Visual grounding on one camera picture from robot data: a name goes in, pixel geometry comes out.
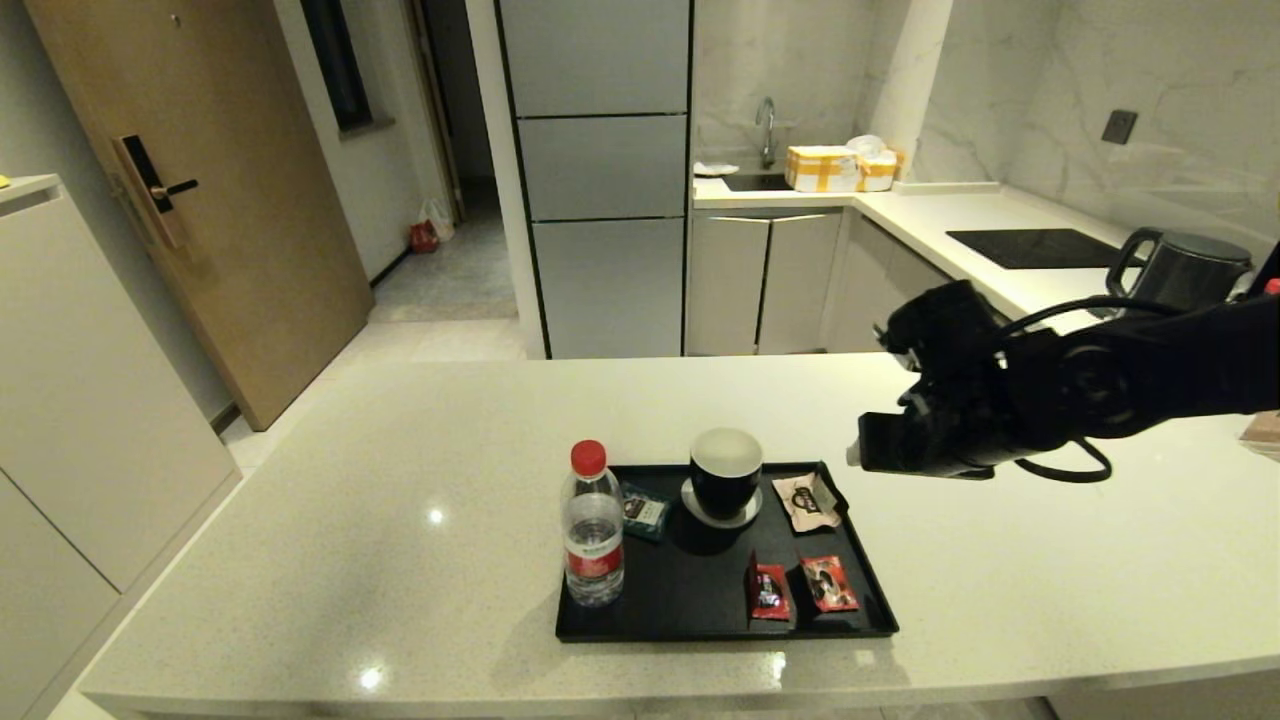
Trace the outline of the beige coffee sachet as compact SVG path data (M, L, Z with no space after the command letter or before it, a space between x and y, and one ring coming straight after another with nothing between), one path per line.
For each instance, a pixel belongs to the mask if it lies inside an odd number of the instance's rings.
M818 470L774 478L771 486L795 536L847 524L838 497Z

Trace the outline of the black cup white inside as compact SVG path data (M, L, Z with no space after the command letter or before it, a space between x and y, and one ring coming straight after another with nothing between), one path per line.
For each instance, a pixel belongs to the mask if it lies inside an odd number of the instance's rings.
M764 450L750 433L714 428L700 433L690 448L690 482L699 509L716 520L735 518L755 496Z

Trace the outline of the red snack packet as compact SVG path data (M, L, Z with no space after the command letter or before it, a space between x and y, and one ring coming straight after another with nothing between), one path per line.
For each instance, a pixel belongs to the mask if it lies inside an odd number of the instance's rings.
M819 612L858 612L858 594L837 555L800 559L806 587Z
M745 571L745 596L750 620L788 623L791 598L786 568L776 562L763 562L751 551Z

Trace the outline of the teal tea bag packet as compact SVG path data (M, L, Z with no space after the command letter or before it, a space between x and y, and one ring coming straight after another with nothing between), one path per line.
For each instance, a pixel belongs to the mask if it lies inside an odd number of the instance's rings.
M623 483L621 492L623 532L652 543L662 542L673 500L632 483Z

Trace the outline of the black electric kettle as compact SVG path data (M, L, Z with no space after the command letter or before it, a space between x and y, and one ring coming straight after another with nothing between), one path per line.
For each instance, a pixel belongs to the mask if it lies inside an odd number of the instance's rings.
M1103 282L1114 297L1194 311L1225 302L1252 270L1252 256L1240 246L1143 227L1126 238Z

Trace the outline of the grey counter drawer cabinet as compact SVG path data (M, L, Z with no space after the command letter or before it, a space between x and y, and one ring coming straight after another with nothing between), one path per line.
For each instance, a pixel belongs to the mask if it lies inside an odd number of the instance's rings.
M908 301L951 281L874 222L852 215L826 348L832 354L879 352L873 327L883 325Z

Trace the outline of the grey cabinet door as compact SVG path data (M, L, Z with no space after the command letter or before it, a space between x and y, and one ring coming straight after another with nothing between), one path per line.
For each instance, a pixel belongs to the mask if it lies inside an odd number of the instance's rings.
M838 243L837 211L785 217L771 223L758 351L765 355L820 348L822 315Z
M689 355L753 355L756 351L769 232L767 219L694 219L687 283Z

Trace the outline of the black rectangular serving tray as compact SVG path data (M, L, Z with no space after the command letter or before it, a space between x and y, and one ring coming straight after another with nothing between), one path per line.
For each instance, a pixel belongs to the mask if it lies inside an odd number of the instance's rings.
M621 465L627 484L673 500L660 539L627 537L621 597L602 609L576 605L559 594L556 635L564 643L800 641L887 638L900 629L886 593L849 516L837 527L794 532L772 480L815 473L835 487L822 461L768 462L763 466L762 509L740 529L716 529L694 518L678 498L689 478L685 465ZM805 559L835 556L856 601L854 610L817 606L803 577ZM748 570L780 568L788 600L786 619L753 618Z

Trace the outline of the black induction cooktop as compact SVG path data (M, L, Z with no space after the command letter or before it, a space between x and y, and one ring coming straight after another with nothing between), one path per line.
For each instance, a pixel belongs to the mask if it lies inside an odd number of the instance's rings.
M1120 254L1069 228L948 231L947 236L1009 270L1107 269Z

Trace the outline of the brown box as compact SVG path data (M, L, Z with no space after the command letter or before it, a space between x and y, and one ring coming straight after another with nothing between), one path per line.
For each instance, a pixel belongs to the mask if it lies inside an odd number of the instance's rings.
M1251 452L1280 462L1280 410L1256 414L1239 442Z

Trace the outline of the tall grey refrigerator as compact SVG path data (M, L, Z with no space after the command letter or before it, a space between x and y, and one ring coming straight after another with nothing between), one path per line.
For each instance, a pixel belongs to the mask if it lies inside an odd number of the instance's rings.
M692 0L497 0L553 359L684 350Z

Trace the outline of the dark narrow window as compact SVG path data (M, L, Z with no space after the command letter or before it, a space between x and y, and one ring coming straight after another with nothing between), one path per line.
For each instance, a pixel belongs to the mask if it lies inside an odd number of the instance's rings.
M339 132L364 128L372 109L340 0L300 0Z

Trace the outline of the brown wooden door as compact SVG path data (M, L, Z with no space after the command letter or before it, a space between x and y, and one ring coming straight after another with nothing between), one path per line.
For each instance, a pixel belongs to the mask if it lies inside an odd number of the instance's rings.
M372 307L273 0L23 0L99 164L255 430ZM138 135L177 195L164 247L113 138Z

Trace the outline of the black gold door lock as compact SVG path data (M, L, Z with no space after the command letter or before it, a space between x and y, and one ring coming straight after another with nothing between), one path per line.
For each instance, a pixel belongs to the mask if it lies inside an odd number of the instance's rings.
M125 174L137 186L138 196L146 208L146 217L155 229L159 242L170 250L184 246L184 231L174 232L177 220L169 215L175 211L174 197L200 187L196 178L174 184L165 184L138 135L118 136L111 140L113 149L120 160Z

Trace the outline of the white storage cabinet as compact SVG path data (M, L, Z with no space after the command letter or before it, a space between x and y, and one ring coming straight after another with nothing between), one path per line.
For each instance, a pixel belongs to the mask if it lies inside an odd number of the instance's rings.
M56 176L0 190L0 720L40 720L241 470Z

